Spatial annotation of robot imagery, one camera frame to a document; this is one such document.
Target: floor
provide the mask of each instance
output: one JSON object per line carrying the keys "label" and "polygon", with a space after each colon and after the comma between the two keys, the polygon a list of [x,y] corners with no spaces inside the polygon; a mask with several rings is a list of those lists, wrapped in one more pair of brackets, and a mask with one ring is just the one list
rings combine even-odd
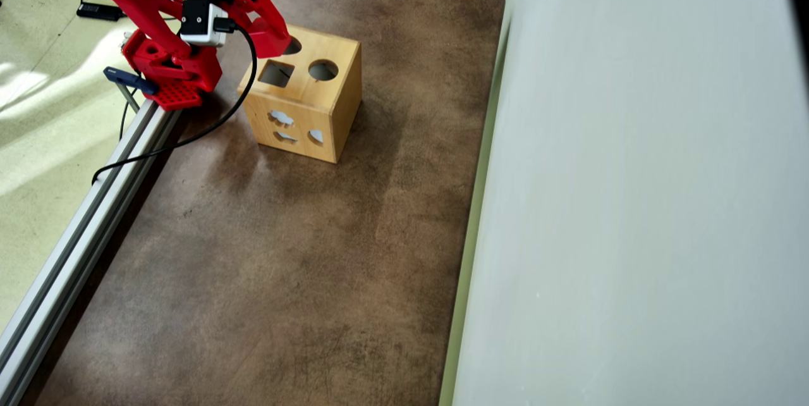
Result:
{"label": "floor", "polygon": [[[128,19],[75,16],[78,0],[0,0],[0,328],[118,141]],[[110,3],[110,0],[86,0]]]}

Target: red robotic arm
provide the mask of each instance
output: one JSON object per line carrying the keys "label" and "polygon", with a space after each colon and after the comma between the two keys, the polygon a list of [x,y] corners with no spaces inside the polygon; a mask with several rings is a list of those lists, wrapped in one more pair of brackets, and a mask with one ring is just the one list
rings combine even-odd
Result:
{"label": "red robotic arm", "polygon": [[[152,98],[167,110],[199,106],[199,92],[211,92],[222,76],[216,48],[194,46],[168,28],[162,15],[182,18],[184,0],[113,0],[130,17],[138,30],[123,48],[124,57],[135,71],[156,83]],[[208,0],[228,12],[255,43],[258,57],[280,55],[289,45],[289,32],[271,0]],[[259,17],[251,20],[248,14]]]}

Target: wooden table surface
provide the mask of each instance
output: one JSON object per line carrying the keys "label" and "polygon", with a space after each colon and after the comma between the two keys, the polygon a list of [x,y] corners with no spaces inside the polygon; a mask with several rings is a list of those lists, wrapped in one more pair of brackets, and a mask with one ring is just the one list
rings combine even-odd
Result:
{"label": "wooden table surface", "polygon": [[[437,403],[503,0],[274,2],[362,42],[340,163],[241,112],[174,151],[24,404]],[[248,47],[219,56],[185,135],[236,97]]]}

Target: wooden cube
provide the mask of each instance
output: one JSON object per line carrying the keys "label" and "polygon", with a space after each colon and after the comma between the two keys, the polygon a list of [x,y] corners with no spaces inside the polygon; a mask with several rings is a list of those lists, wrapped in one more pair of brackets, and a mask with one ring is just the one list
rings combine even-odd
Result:
{"label": "wooden cube", "polygon": [[[258,60],[245,112],[255,140],[336,163],[362,98],[360,43],[287,25],[283,55]],[[239,84],[245,89],[246,72]]]}

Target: square hole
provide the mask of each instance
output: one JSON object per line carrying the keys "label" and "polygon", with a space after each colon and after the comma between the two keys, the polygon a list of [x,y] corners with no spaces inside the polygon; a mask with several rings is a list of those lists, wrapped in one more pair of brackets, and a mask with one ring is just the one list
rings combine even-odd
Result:
{"label": "square hole", "polygon": [[286,88],[289,83],[289,78],[292,77],[292,72],[295,66],[277,63],[272,60],[267,61],[267,66],[264,66],[261,75],[258,77],[259,82],[269,83],[276,87]]}

